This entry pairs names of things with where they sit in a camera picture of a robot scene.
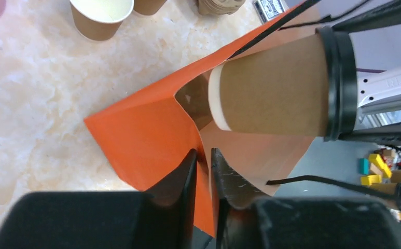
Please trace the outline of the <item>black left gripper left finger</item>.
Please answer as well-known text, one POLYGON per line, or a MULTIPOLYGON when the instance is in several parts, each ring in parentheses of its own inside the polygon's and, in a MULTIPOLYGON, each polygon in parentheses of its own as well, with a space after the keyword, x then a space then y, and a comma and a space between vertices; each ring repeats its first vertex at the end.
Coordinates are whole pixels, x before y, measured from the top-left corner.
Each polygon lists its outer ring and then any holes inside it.
POLYGON ((197 152, 140 191, 32 192, 0 227, 0 248, 190 248, 197 152))

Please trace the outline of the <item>black plastic cup lid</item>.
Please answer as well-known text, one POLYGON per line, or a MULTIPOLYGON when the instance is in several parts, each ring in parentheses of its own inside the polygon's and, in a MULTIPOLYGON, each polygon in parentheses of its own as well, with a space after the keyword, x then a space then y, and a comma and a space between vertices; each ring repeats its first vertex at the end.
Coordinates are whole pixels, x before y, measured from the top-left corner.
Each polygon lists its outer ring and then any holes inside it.
POLYGON ((317 28, 326 60, 328 73, 328 121, 325 141, 342 139, 350 134, 357 116, 357 73, 355 54, 346 32, 334 31, 331 27, 317 28))

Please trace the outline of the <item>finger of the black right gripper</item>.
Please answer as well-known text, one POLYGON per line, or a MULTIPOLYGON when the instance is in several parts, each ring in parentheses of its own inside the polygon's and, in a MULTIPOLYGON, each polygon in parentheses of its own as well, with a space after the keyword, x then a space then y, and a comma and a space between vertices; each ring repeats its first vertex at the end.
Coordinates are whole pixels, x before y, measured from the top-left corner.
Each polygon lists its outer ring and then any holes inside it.
POLYGON ((343 141, 376 143, 385 146, 401 146, 401 124, 341 133, 338 139, 343 141))
POLYGON ((332 26, 347 33, 380 29, 401 24, 401 0, 390 1, 332 26))

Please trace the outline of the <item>brown paper coffee cup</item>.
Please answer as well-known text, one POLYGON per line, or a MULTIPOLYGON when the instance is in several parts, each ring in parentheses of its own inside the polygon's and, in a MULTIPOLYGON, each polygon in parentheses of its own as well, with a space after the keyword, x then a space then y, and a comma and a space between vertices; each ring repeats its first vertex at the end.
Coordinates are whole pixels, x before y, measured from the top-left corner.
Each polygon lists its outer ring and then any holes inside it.
POLYGON ((224 131, 323 136, 328 123, 328 71, 314 34, 215 67, 208 101, 224 131))

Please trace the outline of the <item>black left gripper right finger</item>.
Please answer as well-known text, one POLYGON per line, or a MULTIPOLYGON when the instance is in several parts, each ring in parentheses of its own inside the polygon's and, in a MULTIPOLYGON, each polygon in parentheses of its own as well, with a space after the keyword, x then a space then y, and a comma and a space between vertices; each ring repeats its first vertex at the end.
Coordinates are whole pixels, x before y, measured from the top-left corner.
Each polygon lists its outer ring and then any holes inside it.
POLYGON ((401 248, 401 226, 371 198, 275 198, 211 150, 217 248, 401 248))

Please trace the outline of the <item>orange paper bag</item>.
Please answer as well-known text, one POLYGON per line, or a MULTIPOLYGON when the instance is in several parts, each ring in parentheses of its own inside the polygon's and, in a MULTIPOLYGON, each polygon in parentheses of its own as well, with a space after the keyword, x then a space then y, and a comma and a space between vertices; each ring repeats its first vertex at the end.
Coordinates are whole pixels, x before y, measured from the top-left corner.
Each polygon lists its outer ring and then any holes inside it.
POLYGON ((268 180, 287 177, 316 137, 221 130, 214 122, 208 85, 211 71, 226 62, 316 34, 314 25, 287 29, 303 21, 315 1, 297 5, 208 56, 85 119, 85 124, 120 179, 148 190, 172 172, 187 153, 197 152, 193 224, 215 236, 211 197, 211 150, 262 192, 268 180))

